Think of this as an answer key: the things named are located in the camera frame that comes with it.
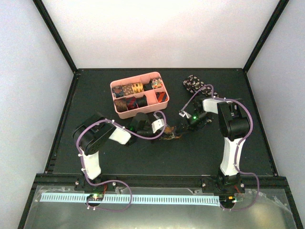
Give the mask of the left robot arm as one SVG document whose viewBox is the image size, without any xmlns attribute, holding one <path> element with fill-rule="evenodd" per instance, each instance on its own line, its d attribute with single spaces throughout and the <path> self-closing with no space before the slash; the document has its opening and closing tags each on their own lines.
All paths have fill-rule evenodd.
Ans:
<svg viewBox="0 0 305 229">
<path fill-rule="evenodd" d="M 153 141 L 162 136 L 167 125 L 166 116 L 162 111 L 155 111 L 153 116 L 155 121 L 152 122 L 147 114 L 139 112 L 125 127 L 97 113 L 75 129 L 73 140 L 79 151 L 81 171 L 86 177 L 87 187 L 98 190 L 102 186 L 99 151 L 107 141 L 130 146 L 139 138 Z"/>
</svg>

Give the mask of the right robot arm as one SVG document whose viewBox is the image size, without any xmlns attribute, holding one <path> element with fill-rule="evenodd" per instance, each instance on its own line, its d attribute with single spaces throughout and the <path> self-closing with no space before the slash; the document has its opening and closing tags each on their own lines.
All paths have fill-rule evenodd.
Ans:
<svg viewBox="0 0 305 229">
<path fill-rule="evenodd" d="M 195 129 L 209 113 L 218 115 L 219 127 L 224 137 L 224 155 L 216 178 L 217 188 L 228 192 L 240 182 L 240 157 L 246 138 L 252 132 L 253 121 L 241 104 L 241 100 L 225 98 L 199 98 L 194 101 L 193 115 L 185 111 L 187 105 L 179 111 L 186 118 L 189 129 Z"/>
</svg>

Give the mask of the brown green patterned tie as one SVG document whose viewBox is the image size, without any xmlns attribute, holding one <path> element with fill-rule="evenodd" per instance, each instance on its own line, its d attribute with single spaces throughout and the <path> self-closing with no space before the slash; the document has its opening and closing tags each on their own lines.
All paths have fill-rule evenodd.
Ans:
<svg viewBox="0 0 305 229">
<path fill-rule="evenodd" d="M 169 126 L 167 125 L 163 134 L 161 135 L 161 140 L 173 140 L 173 139 L 179 139 L 182 137 L 182 134 L 180 134 L 177 130 L 176 126 Z"/>
</svg>

